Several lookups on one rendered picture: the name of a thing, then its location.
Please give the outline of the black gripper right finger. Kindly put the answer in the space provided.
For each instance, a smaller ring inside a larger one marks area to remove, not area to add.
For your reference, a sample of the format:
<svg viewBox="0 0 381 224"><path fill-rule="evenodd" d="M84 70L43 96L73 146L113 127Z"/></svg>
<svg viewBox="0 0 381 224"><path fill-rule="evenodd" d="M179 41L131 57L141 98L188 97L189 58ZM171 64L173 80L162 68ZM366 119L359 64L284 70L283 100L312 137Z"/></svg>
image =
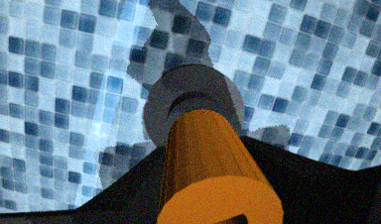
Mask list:
<svg viewBox="0 0 381 224"><path fill-rule="evenodd" d="M282 202L282 224L379 224L381 165L349 170L238 137Z"/></svg>

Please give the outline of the orange knob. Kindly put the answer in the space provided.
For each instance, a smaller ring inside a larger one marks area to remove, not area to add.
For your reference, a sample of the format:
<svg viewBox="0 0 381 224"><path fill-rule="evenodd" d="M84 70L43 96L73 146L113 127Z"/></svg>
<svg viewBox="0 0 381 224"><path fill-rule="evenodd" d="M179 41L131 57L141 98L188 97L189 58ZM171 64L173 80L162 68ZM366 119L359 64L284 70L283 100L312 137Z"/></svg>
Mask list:
<svg viewBox="0 0 381 224"><path fill-rule="evenodd" d="M192 110L168 134L157 224L282 224L278 194L226 118Z"/></svg>

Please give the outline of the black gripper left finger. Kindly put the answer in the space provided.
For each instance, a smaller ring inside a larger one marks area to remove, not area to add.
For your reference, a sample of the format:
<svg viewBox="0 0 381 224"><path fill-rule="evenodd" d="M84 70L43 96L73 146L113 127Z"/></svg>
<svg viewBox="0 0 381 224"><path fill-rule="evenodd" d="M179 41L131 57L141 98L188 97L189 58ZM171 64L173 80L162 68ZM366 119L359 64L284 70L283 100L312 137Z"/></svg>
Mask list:
<svg viewBox="0 0 381 224"><path fill-rule="evenodd" d="M76 209L0 213L0 224L157 224L166 147Z"/></svg>

